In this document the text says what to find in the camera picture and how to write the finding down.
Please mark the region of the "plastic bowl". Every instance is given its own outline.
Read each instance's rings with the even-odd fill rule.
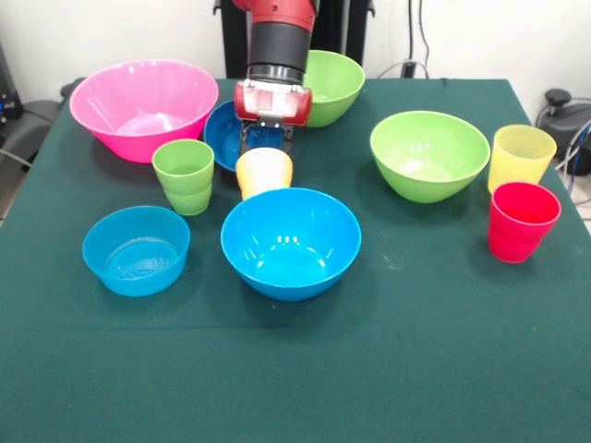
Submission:
[[[98,221],[84,238],[89,269],[114,293],[141,297],[163,291],[187,261],[187,222],[165,208],[136,206]]]
[[[382,120],[371,133],[370,144],[386,182],[418,203],[434,203],[461,191],[490,159],[490,145],[477,128],[431,111]]]
[[[228,171],[235,172],[240,157],[242,122],[236,116],[234,101],[221,104],[207,120],[203,139],[211,146],[215,162]],[[254,126],[248,132],[251,148],[281,148],[283,131],[273,127]]]
[[[239,203],[222,227],[226,258],[255,290],[297,302],[333,286],[361,247],[361,229],[339,200],[290,187]]]
[[[161,145],[197,139],[218,100],[204,69],[167,60],[107,67],[72,93],[72,116],[119,157],[150,163]]]
[[[346,55],[309,51],[304,86],[312,90],[312,110],[307,126],[336,122],[355,102],[365,81],[363,67]]]

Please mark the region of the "green tablecloth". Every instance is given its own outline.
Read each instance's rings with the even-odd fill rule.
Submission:
[[[221,81],[220,101],[233,82]],[[492,140],[526,122],[505,81],[369,80],[337,124],[295,134],[294,185],[357,215],[364,244],[319,298],[253,292],[219,246],[235,183],[189,218],[187,268],[146,299],[109,293],[81,242],[101,217],[167,206],[149,165],[114,156],[65,109],[0,228],[2,443],[591,441],[591,239],[563,214],[521,266],[486,244],[484,172],[407,202],[369,150],[380,119],[451,113]]]

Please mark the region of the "white wall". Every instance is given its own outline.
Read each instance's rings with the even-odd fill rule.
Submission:
[[[369,77],[408,51],[406,0],[374,1],[378,15],[369,18],[364,64]],[[25,101],[57,97],[72,79],[130,58],[186,60],[223,77],[221,19],[211,14],[212,3],[0,0],[0,42]],[[424,0],[430,74],[508,78],[530,115],[550,87],[591,96],[590,13],[588,0]],[[422,59],[418,29],[415,48]]]
[[[23,101],[58,97],[77,77],[161,57],[225,75],[212,0],[0,0],[0,42]]]
[[[366,43],[369,75],[378,75],[408,56],[407,2],[375,3],[379,14],[372,20]],[[508,78],[530,117],[542,106],[549,88],[591,97],[589,17],[589,0],[424,0],[429,74]],[[391,35],[388,28],[393,28]],[[423,54],[416,26],[415,58],[423,60]]]

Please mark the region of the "red cup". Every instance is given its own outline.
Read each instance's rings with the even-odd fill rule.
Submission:
[[[490,253],[505,263],[526,261],[560,216],[561,203],[543,186],[521,182],[499,186],[490,201]]]

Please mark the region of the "light blue bowl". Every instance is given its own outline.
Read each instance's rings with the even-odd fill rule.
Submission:
[[[215,162],[235,172],[240,157],[242,121],[236,116],[234,101],[222,103],[208,118],[203,140],[213,149]],[[283,146],[283,131],[274,127],[252,126],[248,131],[250,148],[278,148]]]
[[[108,289],[142,297],[178,280],[190,236],[187,222],[176,212],[136,206],[98,221],[84,238],[82,256]]]
[[[361,229],[336,198],[291,187],[239,203],[223,223],[221,242],[232,267],[252,288],[298,302],[339,281],[359,253]]]

